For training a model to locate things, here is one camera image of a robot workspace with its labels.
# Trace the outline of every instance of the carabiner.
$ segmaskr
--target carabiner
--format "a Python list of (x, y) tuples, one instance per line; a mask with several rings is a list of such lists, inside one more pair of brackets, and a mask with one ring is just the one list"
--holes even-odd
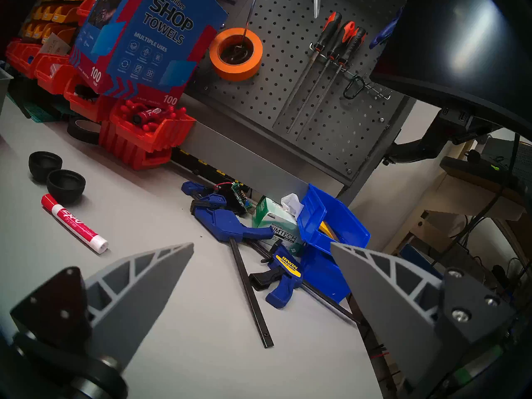
[[(362, 87), (360, 87), (356, 93), (353, 95), (353, 96), (347, 96), (347, 92), (349, 91), (349, 89), (351, 88), (351, 86), (355, 83), (355, 81), (361, 81), (362, 82)], [(344, 97), (347, 99), (347, 100), (352, 100), (354, 99), (358, 94), (359, 92), (361, 92), (364, 88), (366, 87), (366, 82), (364, 81), (364, 79), (360, 76), (353, 76), (353, 78), (351, 79), (351, 81), (349, 82), (349, 84), (347, 85), (347, 87), (345, 87), (344, 89)]]

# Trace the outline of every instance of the white tissue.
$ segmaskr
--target white tissue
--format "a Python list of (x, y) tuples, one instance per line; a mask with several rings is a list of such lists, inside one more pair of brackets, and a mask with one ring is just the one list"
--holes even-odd
[(303, 210), (303, 207), (305, 207), (299, 202), (299, 197), (295, 193), (291, 193), (288, 196), (283, 197), (281, 199), (281, 206), (285, 211), (294, 216), (296, 220)]

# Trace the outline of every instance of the masking tape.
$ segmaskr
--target masking tape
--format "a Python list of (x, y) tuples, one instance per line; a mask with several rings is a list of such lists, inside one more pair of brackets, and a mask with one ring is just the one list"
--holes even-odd
[(227, 64), (220, 58), (220, 54), (232, 44), (241, 42), (243, 28), (230, 28), (219, 33), (211, 44), (209, 56), (216, 73), (228, 81), (242, 81), (254, 76), (261, 65), (262, 59), (262, 42), (260, 38), (252, 31), (246, 33), (246, 41), (253, 46), (253, 53), (249, 60), (242, 64)]

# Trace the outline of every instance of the black monitor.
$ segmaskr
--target black monitor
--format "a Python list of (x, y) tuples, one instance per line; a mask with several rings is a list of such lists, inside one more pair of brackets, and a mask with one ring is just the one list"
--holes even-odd
[(532, 139), (530, 0), (408, 0), (371, 79)]

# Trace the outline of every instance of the tool rack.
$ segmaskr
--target tool rack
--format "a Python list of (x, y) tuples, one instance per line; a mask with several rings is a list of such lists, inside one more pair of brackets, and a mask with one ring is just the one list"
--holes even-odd
[[(229, 12), (225, 28), (245, 23), (251, 0), (234, 1), (234, 6), (222, 3)], [(356, 191), (350, 192), (352, 199), (380, 162), (413, 107), (414, 100), (369, 80), (369, 73), (383, 50), (383, 46), (369, 50), (369, 43), (404, 5), (404, 0), (321, 0), (317, 19), (313, 17), (312, 1), (257, 0), (250, 29), (262, 39), (264, 47), (258, 73), (239, 83), (225, 81), (212, 70), (206, 57), (199, 64), (187, 93), (303, 158), (342, 182), (346, 189), (357, 185)], [(277, 116), (312, 55), (312, 43), (333, 11), (342, 13), (342, 23), (353, 20), (368, 35), (353, 57), (350, 70), (338, 76), (321, 109), (296, 141), (298, 127), (302, 127), (313, 109), (311, 101), (300, 117), (301, 123), (296, 123), (290, 134), (287, 128), (325, 64), (322, 56), (310, 70), (286, 115)], [(324, 75), (316, 95), (336, 68), (329, 67), (330, 74)], [(346, 100), (342, 94), (353, 74), (364, 76), (367, 86), (355, 99)]]

